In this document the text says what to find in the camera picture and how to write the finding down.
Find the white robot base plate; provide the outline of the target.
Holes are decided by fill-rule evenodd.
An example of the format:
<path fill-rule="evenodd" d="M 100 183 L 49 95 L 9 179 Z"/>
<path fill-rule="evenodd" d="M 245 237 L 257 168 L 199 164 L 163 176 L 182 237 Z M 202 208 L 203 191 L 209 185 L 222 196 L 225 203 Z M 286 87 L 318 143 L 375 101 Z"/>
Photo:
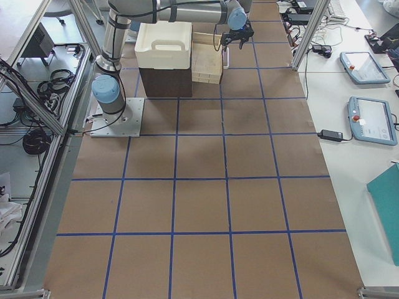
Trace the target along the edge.
<path fill-rule="evenodd" d="M 139 137 L 142 125 L 144 108 L 144 98 L 127 98 L 124 112 L 119 118 L 119 114 L 103 114 L 100 105 L 97 105 L 96 114 L 89 130 L 91 137 Z"/>

